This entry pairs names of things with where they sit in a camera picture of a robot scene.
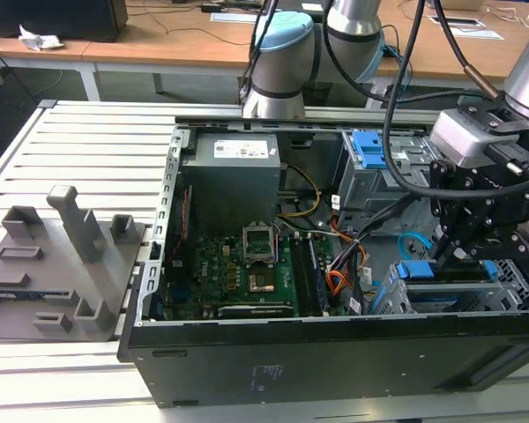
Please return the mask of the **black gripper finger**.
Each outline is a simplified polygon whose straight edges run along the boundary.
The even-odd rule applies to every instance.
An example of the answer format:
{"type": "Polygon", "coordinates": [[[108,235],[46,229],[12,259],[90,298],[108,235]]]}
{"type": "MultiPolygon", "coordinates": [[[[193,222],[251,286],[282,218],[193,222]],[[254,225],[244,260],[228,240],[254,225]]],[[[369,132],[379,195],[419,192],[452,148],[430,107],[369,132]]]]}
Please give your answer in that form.
{"type": "Polygon", "coordinates": [[[512,225],[462,227],[460,229],[460,258],[510,258],[511,233],[512,225]]]}
{"type": "Polygon", "coordinates": [[[465,251],[460,247],[464,231],[462,223],[441,223],[436,228],[432,258],[437,269],[449,268],[465,259],[465,251]]]}

